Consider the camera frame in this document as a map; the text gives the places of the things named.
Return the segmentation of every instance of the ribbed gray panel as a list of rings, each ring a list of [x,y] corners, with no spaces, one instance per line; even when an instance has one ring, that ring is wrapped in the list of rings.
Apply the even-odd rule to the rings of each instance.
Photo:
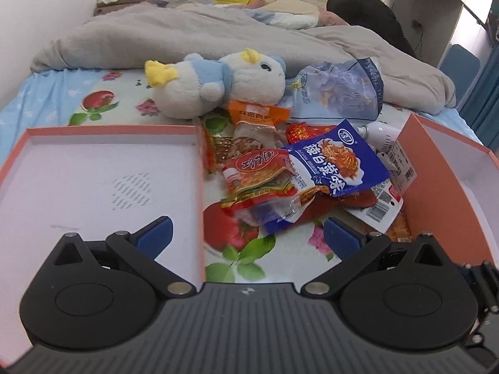
[[[340,321],[326,301],[291,284],[205,284],[165,304],[143,333],[90,353],[36,346],[13,374],[479,374],[461,348],[403,355],[373,346]]]

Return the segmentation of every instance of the black cushion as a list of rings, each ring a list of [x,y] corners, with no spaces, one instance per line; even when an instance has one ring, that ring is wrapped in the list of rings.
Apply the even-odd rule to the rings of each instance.
[[[390,45],[416,57],[393,11],[380,0],[327,0],[326,9],[350,25],[376,32]]]

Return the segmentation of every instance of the blue curtain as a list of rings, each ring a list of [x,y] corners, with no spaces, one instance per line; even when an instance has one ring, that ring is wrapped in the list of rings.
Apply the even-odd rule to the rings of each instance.
[[[495,46],[460,115],[482,143],[499,148],[499,46]]]

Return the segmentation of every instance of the bed sheet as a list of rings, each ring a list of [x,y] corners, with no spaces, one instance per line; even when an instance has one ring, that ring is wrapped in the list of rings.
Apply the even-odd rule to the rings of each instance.
[[[164,117],[156,108],[152,89],[141,70],[89,71],[66,70],[35,74],[21,87],[18,96],[0,112],[0,165],[27,127],[105,124],[185,123]],[[389,105],[383,107],[380,121],[402,127],[411,112]],[[457,112],[446,111],[433,120],[475,137]],[[340,259],[324,242],[322,224],[336,216],[358,231],[372,230],[341,207],[313,222],[293,227],[276,235],[264,228],[243,231],[236,220],[220,210],[225,191],[217,175],[208,176],[204,187],[205,243],[204,264],[207,281],[237,283],[293,282],[299,291],[306,282],[332,268]],[[255,256],[254,263],[239,265],[224,257],[227,244],[259,238],[266,254]]]

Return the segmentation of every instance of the red shiny wrapper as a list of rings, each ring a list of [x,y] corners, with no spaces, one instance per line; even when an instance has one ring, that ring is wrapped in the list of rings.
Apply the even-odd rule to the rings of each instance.
[[[311,137],[324,135],[334,128],[336,128],[334,125],[328,127],[311,127],[305,122],[290,123],[286,128],[286,138],[288,138],[288,142],[291,145],[305,139],[310,139]]]

